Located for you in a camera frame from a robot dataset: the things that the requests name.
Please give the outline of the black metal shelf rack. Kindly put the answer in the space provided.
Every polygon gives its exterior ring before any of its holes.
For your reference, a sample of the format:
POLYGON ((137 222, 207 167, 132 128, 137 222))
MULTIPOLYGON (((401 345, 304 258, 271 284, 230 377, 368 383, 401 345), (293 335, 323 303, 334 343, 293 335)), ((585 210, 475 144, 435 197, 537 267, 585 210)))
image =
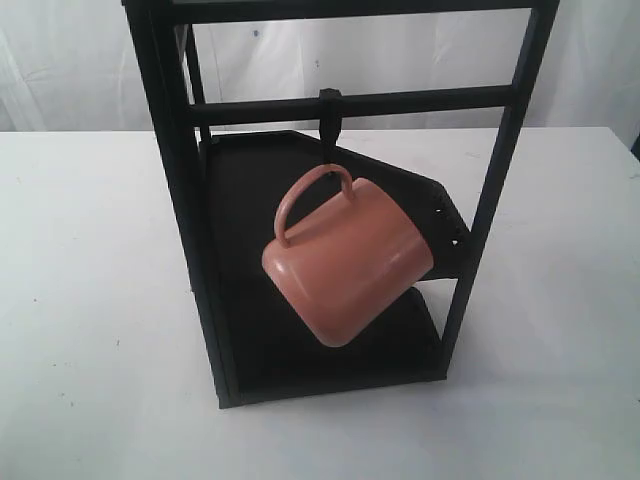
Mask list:
POLYGON ((517 9, 509 1, 127 1, 131 37, 221 408, 444 380, 518 141, 558 5, 530 13, 506 85, 342 96, 342 120, 499 107, 503 111, 477 210, 466 224, 430 178, 339 147, 333 161, 386 189, 426 234, 429 278, 452 279, 437 329, 416 288, 351 345, 320 345, 262 271, 287 183, 323 162, 319 96, 209 103, 197 24, 517 9))

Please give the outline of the pink ceramic mug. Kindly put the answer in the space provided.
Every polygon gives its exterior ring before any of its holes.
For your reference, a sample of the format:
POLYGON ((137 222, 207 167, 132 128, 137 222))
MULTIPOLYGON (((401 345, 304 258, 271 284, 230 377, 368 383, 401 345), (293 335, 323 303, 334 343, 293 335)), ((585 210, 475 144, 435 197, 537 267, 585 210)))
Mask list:
POLYGON ((323 164, 300 177, 282 198, 275 238, 262 267, 325 346, 351 342, 434 266, 434 255, 409 216, 379 186, 323 164), (292 227, 296 200, 336 174, 341 190, 292 227))

